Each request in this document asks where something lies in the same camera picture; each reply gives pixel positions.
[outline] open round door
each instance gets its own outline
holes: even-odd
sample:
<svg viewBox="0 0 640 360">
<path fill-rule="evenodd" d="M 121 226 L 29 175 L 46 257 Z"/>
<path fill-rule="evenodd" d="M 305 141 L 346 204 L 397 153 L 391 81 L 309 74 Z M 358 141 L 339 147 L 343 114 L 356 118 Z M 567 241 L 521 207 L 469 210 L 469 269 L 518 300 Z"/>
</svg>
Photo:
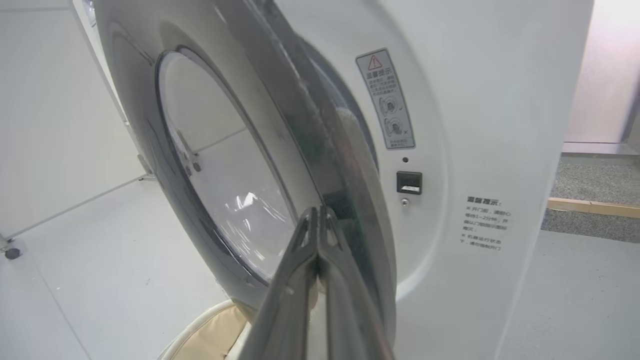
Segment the open round door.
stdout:
<svg viewBox="0 0 640 360">
<path fill-rule="evenodd" d="M 393 344 L 394 246 L 371 148 L 275 4 L 110 0 L 95 13 L 143 155 L 233 301 L 259 308 L 298 217 L 325 204 Z"/>
</svg>

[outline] white floor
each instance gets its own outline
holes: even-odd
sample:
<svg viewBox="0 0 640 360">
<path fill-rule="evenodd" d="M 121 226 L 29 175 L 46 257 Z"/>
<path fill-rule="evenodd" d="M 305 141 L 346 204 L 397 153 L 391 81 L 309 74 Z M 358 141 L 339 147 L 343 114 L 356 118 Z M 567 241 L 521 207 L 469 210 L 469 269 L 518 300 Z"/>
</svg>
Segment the white floor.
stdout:
<svg viewBox="0 0 640 360">
<path fill-rule="evenodd" d="M 109 193 L 0 259 L 0 359 L 152 360 L 226 295 L 156 183 Z M 501 359 L 640 359 L 640 244 L 543 231 Z"/>
</svg>

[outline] white washing machine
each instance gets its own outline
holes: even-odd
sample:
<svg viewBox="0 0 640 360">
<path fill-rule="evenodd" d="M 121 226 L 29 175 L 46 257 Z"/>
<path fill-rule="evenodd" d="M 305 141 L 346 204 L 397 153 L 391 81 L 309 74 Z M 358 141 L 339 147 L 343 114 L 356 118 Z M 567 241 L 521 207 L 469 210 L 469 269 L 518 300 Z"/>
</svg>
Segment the white washing machine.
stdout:
<svg viewBox="0 0 640 360">
<path fill-rule="evenodd" d="M 495 359 L 591 7 L 110 0 L 96 15 L 144 155 L 246 315 L 324 204 L 397 359 Z"/>
</svg>

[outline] warning triangle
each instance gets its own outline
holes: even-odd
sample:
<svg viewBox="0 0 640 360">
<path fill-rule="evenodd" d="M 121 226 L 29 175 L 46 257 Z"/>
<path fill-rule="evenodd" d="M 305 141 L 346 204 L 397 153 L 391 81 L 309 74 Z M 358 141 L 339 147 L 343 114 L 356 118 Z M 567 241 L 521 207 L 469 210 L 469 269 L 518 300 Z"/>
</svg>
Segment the warning triangle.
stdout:
<svg viewBox="0 0 640 360">
<path fill-rule="evenodd" d="M 379 67 L 382 67 L 382 64 L 378 59 L 376 59 L 375 55 L 371 55 L 371 60 L 369 60 L 369 70 L 377 69 Z"/>
</svg>

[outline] gray sticker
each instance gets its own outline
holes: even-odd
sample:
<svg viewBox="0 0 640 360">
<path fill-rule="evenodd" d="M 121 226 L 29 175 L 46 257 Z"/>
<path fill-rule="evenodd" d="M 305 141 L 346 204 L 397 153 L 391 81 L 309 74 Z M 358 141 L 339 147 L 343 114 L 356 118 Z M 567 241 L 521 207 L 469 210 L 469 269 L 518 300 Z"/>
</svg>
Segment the gray sticker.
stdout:
<svg viewBox="0 0 640 360">
<path fill-rule="evenodd" d="M 409 111 L 404 103 L 396 69 L 386 49 L 356 58 L 387 144 L 387 149 L 415 147 Z"/>
</svg>

